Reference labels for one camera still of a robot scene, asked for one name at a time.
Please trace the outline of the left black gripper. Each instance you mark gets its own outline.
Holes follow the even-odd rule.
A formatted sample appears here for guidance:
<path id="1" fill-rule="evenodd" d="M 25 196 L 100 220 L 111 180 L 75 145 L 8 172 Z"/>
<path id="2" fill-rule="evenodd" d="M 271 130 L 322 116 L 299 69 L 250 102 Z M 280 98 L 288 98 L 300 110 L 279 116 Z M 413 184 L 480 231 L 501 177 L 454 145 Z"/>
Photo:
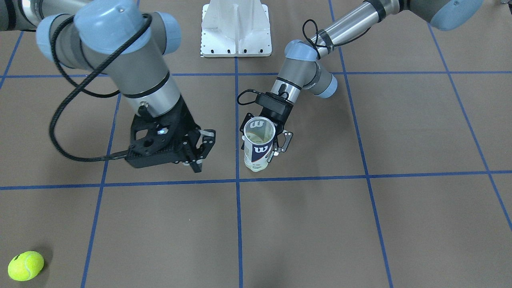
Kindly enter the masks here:
<path id="1" fill-rule="evenodd" d="M 265 117 L 274 123 L 274 126 L 276 128 L 276 134 L 279 134 L 279 136 L 276 136 L 274 138 L 274 142 L 272 144 L 272 151 L 269 156 L 269 162 L 271 162 L 275 156 L 285 153 L 288 149 L 288 146 L 289 146 L 291 140 L 292 140 L 293 132 L 284 130 L 285 123 L 286 123 L 290 113 L 285 114 L 285 115 L 280 115 L 280 114 L 271 112 L 270 110 L 265 109 L 264 107 L 260 113 L 261 117 Z M 243 119 L 243 121 L 241 122 L 241 125 L 239 127 L 239 131 L 242 135 L 245 135 L 245 131 L 244 131 L 245 125 L 252 118 L 254 118 L 254 115 L 250 112 L 245 115 L 245 118 Z M 279 139 L 281 136 L 284 137 L 284 142 L 279 144 Z"/>

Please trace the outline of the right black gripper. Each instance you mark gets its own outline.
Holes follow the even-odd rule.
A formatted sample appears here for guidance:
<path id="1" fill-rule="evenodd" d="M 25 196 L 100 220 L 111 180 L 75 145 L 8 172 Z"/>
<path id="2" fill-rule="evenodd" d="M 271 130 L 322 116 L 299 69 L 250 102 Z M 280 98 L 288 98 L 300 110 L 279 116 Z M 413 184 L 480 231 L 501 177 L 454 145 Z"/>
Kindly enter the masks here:
<path id="1" fill-rule="evenodd" d="M 202 172 L 202 161 L 216 142 L 216 131 L 201 130 L 183 99 L 167 113 L 151 120 L 134 116 L 132 164 L 184 162 L 194 173 Z"/>

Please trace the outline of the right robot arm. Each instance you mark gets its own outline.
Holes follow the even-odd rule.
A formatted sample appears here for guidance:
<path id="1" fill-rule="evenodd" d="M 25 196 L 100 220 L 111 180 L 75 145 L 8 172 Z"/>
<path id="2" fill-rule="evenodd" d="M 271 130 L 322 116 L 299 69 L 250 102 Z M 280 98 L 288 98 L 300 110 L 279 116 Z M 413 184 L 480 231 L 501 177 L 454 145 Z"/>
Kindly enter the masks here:
<path id="1" fill-rule="evenodd" d="M 124 159 L 134 168 L 183 163 L 201 172 L 216 133 L 194 122 L 164 61 L 181 43 L 172 15 L 143 13 L 133 0 L 2 0 L 1 30 L 35 32 L 41 53 L 74 86 L 49 125 L 50 140 L 64 157 Z M 135 112 L 127 150 L 84 158 L 60 146 L 56 124 L 79 93 L 126 98 Z"/>

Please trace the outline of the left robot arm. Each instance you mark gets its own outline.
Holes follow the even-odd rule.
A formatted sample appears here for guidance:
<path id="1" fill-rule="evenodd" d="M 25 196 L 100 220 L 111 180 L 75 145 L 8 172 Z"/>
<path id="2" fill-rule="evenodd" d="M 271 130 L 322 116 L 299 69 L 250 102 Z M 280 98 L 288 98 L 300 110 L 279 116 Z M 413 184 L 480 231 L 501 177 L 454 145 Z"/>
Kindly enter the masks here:
<path id="1" fill-rule="evenodd" d="M 290 41 L 271 90 L 250 90 L 262 111 L 258 116 L 248 113 L 240 127 L 247 168 L 261 171 L 272 157 L 287 150 L 293 133 L 284 126 L 302 90 L 320 98 L 334 94 L 338 81 L 320 62 L 323 57 L 359 39 L 389 15 L 408 10 L 432 27 L 449 31 L 468 21 L 482 4 L 481 0 L 366 0 L 329 27 L 315 29 L 310 38 Z"/>

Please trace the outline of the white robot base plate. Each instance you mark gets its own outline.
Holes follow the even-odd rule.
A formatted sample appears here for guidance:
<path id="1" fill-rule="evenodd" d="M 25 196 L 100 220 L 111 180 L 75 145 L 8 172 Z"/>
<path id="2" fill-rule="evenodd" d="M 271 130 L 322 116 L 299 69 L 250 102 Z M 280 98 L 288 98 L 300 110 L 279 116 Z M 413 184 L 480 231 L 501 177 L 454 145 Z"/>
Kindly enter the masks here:
<path id="1" fill-rule="evenodd" d="M 202 57 L 272 54 L 269 9 L 259 0 L 211 0 L 202 7 Z"/>

